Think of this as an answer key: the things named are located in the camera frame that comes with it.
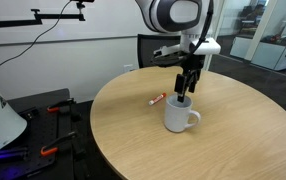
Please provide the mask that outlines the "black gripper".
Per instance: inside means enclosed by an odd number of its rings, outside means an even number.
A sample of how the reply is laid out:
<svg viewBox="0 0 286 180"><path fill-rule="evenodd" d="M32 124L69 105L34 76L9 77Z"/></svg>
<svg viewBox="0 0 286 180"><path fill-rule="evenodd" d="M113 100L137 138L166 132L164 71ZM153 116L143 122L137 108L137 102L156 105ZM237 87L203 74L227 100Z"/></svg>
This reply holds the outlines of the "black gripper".
<svg viewBox="0 0 286 180"><path fill-rule="evenodd" d="M200 55L190 55L185 52L175 52L169 55L155 54L150 62L158 67L166 68L172 66L180 66L183 69L182 74L176 76L174 91L177 93L177 100L181 103L184 102L185 97L185 84L186 77L188 73L197 71L202 68L202 56ZM189 92L194 93L195 87L198 81L197 75L193 75L190 79Z"/></svg>

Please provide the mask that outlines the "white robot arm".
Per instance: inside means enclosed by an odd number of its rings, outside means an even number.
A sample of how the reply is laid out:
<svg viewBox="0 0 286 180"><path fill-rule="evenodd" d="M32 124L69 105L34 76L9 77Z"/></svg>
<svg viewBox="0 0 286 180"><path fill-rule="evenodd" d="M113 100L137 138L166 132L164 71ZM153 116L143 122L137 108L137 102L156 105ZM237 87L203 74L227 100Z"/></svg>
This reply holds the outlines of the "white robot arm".
<svg viewBox="0 0 286 180"><path fill-rule="evenodd" d="M180 33L180 44L155 50L151 62L159 67L179 65L174 91L179 102L195 91L206 55L218 54L221 46L209 34L214 0L135 0L145 25L158 33Z"/></svg>

